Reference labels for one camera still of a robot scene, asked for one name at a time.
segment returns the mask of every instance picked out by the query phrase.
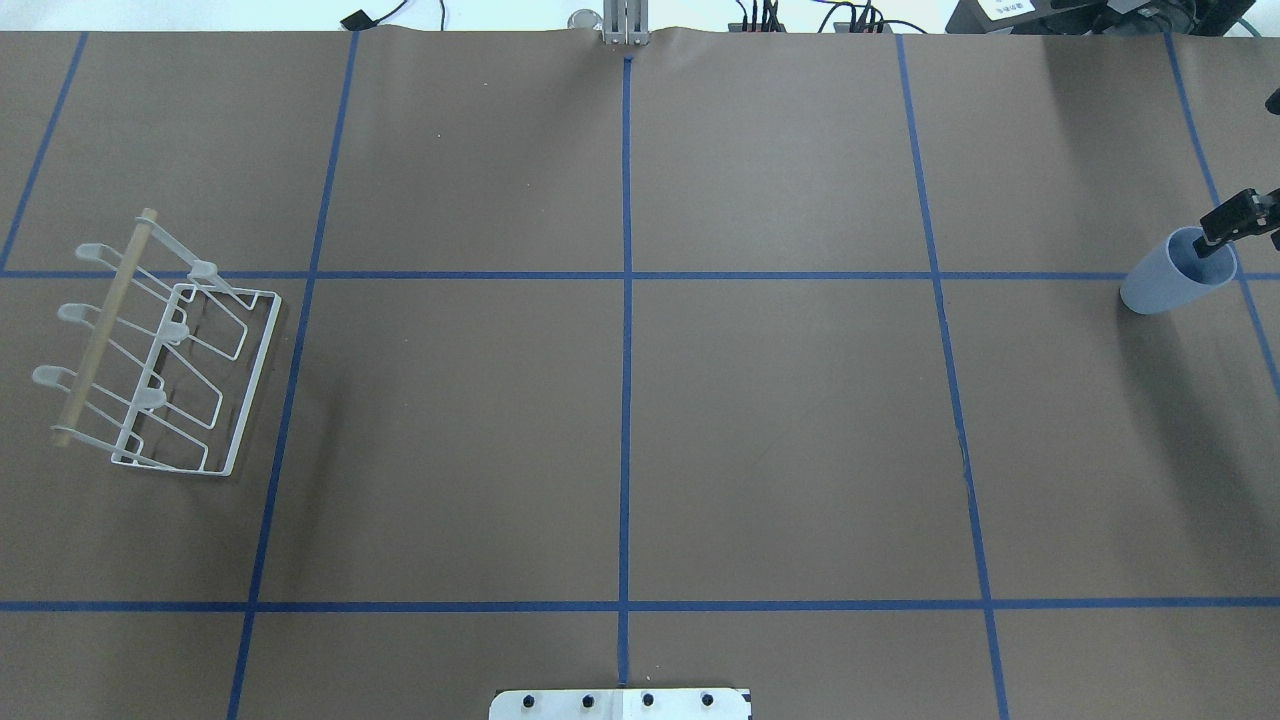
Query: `blue cup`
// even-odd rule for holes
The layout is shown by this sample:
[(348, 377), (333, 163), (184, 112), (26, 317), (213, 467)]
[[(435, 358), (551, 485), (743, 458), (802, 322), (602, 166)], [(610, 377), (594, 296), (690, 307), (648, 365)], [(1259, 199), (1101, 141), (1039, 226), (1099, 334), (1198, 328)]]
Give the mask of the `blue cup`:
[(1156, 246), (1129, 273), (1120, 286), (1120, 300), (1142, 315), (1155, 315), (1187, 305), (1208, 295), (1235, 277), (1231, 249), (1199, 258), (1192, 245), (1204, 232), (1198, 227), (1179, 228)]

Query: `wooden dowel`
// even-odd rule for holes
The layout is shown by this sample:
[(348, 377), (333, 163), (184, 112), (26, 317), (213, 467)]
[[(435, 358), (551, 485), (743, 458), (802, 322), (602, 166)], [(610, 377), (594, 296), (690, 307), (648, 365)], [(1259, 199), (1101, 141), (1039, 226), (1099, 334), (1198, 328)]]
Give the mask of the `wooden dowel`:
[[(142, 210), (142, 217), (155, 220), (156, 211), (147, 208)], [(84, 404), (88, 402), (88, 391), (93, 386), (93, 378), (97, 375), (97, 366), (102, 363), (102, 351), (106, 350), (108, 338), (111, 336), (111, 327), (115, 325), (115, 318), (120, 314), (124, 292), (129, 290), (129, 284), (133, 282), (133, 273), (138, 269), (138, 261), (142, 260), (142, 251), (147, 249), (147, 240), (150, 238), (151, 225), (146, 223), (134, 225), (133, 237), (129, 238), (129, 245), (124, 249), (124, 258), (120, 260), (120, 266), (115, 270), (115, 277), (111, 278), (111, 287), (106, 291), (106, 300), (102, 302), (102, 311), (93, 325), (93, 334), (90, 336), (88, 345), (84, 346), (84, 355), (81, 356), (79, 369), (76, 370), (76, 382), (72, 383), (72, 389), (67, 395), (67, 402), (63, 404), (63, 411), (58, 416), (59, 428), (74, 428), (76, 423), (79, 421)], [(70, 438), (72, 436), (67, 430), (54, 430), (54, 445), (56, 447), (67, 447)]]

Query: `metal bracket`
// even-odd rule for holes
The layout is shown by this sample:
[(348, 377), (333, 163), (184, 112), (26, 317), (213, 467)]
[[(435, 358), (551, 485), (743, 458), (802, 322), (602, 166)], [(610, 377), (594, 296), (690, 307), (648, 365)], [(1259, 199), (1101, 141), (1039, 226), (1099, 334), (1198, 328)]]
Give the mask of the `metal bracket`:
[(604, 0), (605, 45), (649, 45), (649, 0)]
[(489, 720), (751, 720), (751, 691), (736, 688), (506, 691)]

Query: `blue tape line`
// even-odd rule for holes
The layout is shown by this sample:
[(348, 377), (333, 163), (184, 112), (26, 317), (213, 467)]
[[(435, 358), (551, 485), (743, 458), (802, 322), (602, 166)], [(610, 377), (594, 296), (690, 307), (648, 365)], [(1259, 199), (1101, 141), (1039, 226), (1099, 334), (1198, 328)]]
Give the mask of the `blue tape line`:
[(1169, 53), (1169, 65), (1174, 70), (1174, 85), (1178, 86), (1178, 100), (1183, 104), (1183, 119), (1187, 120), (1187, 129), (1192, 135), (1192, 147), (1196, 150), (1196, 160), (1201, 165), (1201, 174), (1204, 176), (1204, 184), (1208, 187), (1208, 197), (1213, 205), (1221, 201), (1217, 199), (1217, 184), (1213, 183), (1213, 173), (1208, 169), (1208, 159), (1204, 158), (1204, 147), (1199, 142), (1199, 132), (1196, 131), (1196, 119), (1192, 117), (1192, 102), (1187, 97), (1187, 86), (1183, 83), (1183, 69), (1178, 63), (1178, 51), (1174, 50), (1174, 36), (1165, 33), (1165, 51)]
[(618, 603), (604, 601), (516, 602), (260, 602), (261, 612), (617, 612)]
[[(0, 278), (97, 279), (108, 270), (3, 270)], [(180, 270), (152, 273), (157, 278), (182, 279)], [(307, 279), (308, 270), (223, 270), (229, 279)], [(1123, 281), (1125, 273), (1055, 273), (1036, 270), (942, 270), (945, 281)], [(929, 281), (927, 270), (317, 270), (319, 281)], [(1249, 279), (1275, 281), (1280, 273), (1251, 273)]]
[[(160, 279), (186, 279), (187, 273), (183, 270), (150, 270), (152, 275)], [(306, 270), (219, 270), (219, 275), (225, 279), (306, 279), (308, 273)], [(0, 278), (14, 278), (14, 279), (40, 279), (40, 281), (78, 281), (78, 279), (101, 279), (101, 278), (114, 278), (115, 273), (110, 270), (4, 270), (0, 272)], [(137, 273), (134, 277), (143, 278), (142, 273)]]
[(938, 273), (945, 281), (1079, 281), (1115, 282), (1123, 281), (1128, 273), (1038, 273), (1038, 272), (957, 272)]
[(239, 712), (241, 693), (244, 689), (244, 669), (248, 665), (248, 648), (253, 639), (253, 615), (259, 593), (262, 589), (262, 569), (266, 564), (266, 548), (271, 537), (271, 519), (275, 515), (275, 496), (280, 484), (280, 470), (284, 466), (284, 448), (289, 439), (289, 423), (293, 418), (293, 400), (297, 397), (298, 374), (302, 369), (302, 352), (306, 346), (307, 327), (311, 316), (311, 301), (315, 297), (316, 273), (320, 269), (320, 252), (324, 250), (324, 231), (329, 218), (329, 199), (333, 193), (333, 179), (338, 172), (338, 151), (342, 147), (342, 129), (347, 119), (347, 100), (351, 96), (351, 82), (356, 70), (356, 50), (360, 47), (360, 33), (351, 33), (347, 49), (347, 69), (342, 81), (342, 97), (338, 101), (338, 118), (334, 120), (333, 143), (329, 147), (329, 169), (325, 172), (324, 191), (320, 196), (320, 214), (316, 218), (316, 234), (311, 246), (311, 265), (307, 272), (307, 286), (302, 293), (302, 306), (298, 310), (298, 328), (293, 341), (293, 360), (289, 365), (289, 380), (284, 391), (284, 407), (280, 411), (280, 430), (275, 441), (275, 459), (271, 462), (271, 478), (266, 486), (266, 501), (262, 506), (262, 524), (259, 528), (257, 551), (253, 555), (253, 575), (250, 582), (248, 609), (244, 611), (244, 624), (241, 629), (241, 644), (236, 657), (236, 674), (232, 679), (230, 700), (227, 705), (228, 720), (234, 720)]
[(0, 250), (0, 270), (9, 264), (9, 254), (13, 252), (13, 243), (18, 240), (18, 229), (22, 227), (22, 217), (27, 213), (27, 202), (31, 200), (31, 191), (36, 187), (36, 178), (40, 168), (45, 164), (45, 152), (54, 140), (54, 129), (58, 127), (58, 118), (63, 115), (63, 105), (72, 91), (72, 81), (76, 78), (76, 69), (79, 68), (81, 56), (84, 55), (84, 45), (88, 42), (88, 33), (82, 32), (76, 41), (76, 53), (72, 54), (72, 64), (67, 68), (67, 77), (63, 78), (63, 87), (58, 91), (58, 101), (54, 102), (54, 111), (49, 115), (49, 124), (45, 126), (45, 136), (40, 138), (40, 149), (36, 150), (36, 159), (31, 163), (31, 172), (27, 173), (27, 184), (22, 187), (22, 196), (18, 199), (18, 208), (13, 213), (13, 222), (9, 224), (9, 234), (4, 240), (4, 250)]
[[(947, 366), (947, 386), (951, 391), (951, 415), (956, 425), (956, 438), (960, 443), (960, 457), (964, 464), (965, 489), (969, 493), (969, 530), (973, 536), (973, 555), (978, 565), (978, 587), (983, 602), (991, 601), (991, 579), (987, 573), (987, 551), (982, 539), (982, 520), (978, 515), (978, 492), (973, 483), (973, 464), (969, 457), (969, 436), (964, 424), (964, 409), (960, 404), (960, 383), (956, 378), (955, 355), (951, 350), (951, 328), (947, 324), (946, 299), (942, 295), (942, 273), (938, 266), (938, 249), (933, 234), (933, 214), (929, 210), (929, 193), (924, 183), (924, 160), (920, 156), (920, 137), (915, 124), (915, 108), (911, 101), (911, 78), (906, 64), (906, 49), (902, 36), (893, 36), (897, 45), (899, 74), (902, 79), (902, 104), (906, 110), (906, 128), (911, 141), (911, 163), (915, 165), (915, 190), (920, 200), (920, 218), (924, 224), (924, 242), (929, 251), (929, 272), (933, 275), (933, 304), (938, 314), (938, 328), (942, 333), (942, 355)], [(1001, 720), (1009, 720), (1009, 700), (1005, 694), (1004, 661), (1000, 656), (1000, 635), (996, 629), (996, 614), (987, 607), (983, 611), (987, 621), (987, 650), (991, 655), (991, 675), (996, 689), (996, 707)]]
[(1079, 597), (993, 600), (993, 610), (1107, 610), (1164, 607), (1280, 607), (1280, 597)]
[(621, 281), (618, 272), (320, 270), (323, 281)]
[(634, 283), (631, 265), (631, 63), (622, 59), (622, 421), (618, 482), (618, 685), (631, 674), (631, 329)]
[[(617, 612), (622, 603), (600, 601), (262, 601), (255, 614), (503, 614), (503, 612)], [(248, 602), (204, 601), (0, 601), (0, 612), (246, 612)], [(1044, 597), (942, 600), (631, 600), (631, 612), (883, 612), (1016, 610), (1161, 610), (1213, 607), (1280, 607), (1277, 596), (1213, 597)]]
[(0, 601), (0, 612), (244, 612), (244, 602), (182, 601)]
[(874, 612), (982, 610), (980, 600), (634, 600), (635, 612)]
[[(1196, 159), (1199, 161), (1201, 173), (1204, 176), (1204, 186), (1208, 188), (1210, 200), (1213, 201), (1213, 205), (1219, 205), (1221, 201), (1217, 195), (1217, 183), (1213, 182), (1213, 173), (1208, 168), (1208, 159), (1204, 156), (1203, 145), (1201, 145), (1199, 129), (1196, 127), (1196, 115), (1192, 113), (1187, 85), (1183, 82), (1183, 70), (1178, 63), (1178, 50), (1174, 47), (1174, 37), (1167, 32), (1165, 33), (1165, 50), (1169, 53), (1169, 67), (1174, 72), (1178, 99), (1183, 104), (1183, 118), (1187, 120), (1187, 132), (1190, 135), (1192, 147), (1196, 149)], [(1271, 352), (1271, 342), (1267, 340), (1266, 328), (1262, 327), (1262, 318), (1258, 315), (1258, 306), (1253, 301), (1253, 291), (1249, 288), (1248, 275), (1244, 272), (1240, 255), (1235, 251), (1235, 247), (1231, 247), (1231, 252), (1235, 254), (1239, 266), (1235, 279), (1240, 283), (1240, 293), (1244, 296), (1244, 306), (1249, 311), (1249, 323), (1253, 325), (1253, 334), (1258, 338), (1258, 350), (1262, 352), (1262, 361), (1267, 366), (1267, 374), (1271, 375), (1271, 387), (1275, 389), (1276, 397), (1280, 397), (1280, 370), (1276, 369), (1275, 355)]]
[(806, 270), (694, 270), (631, 273), (637, 281), (927, 281), (929, 273), (913, 270), (887, 272), (806, 272)]

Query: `metal plate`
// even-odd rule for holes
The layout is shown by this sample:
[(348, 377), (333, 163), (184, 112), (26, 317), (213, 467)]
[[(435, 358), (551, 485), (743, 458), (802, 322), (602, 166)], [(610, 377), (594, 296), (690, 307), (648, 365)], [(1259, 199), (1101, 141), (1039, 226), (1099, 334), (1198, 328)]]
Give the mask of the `metal plate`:
[(751, 691), (732, 688), (506, 691), (498, 693), (489, 705), (489, 720), (541, 717), (750, 720)]

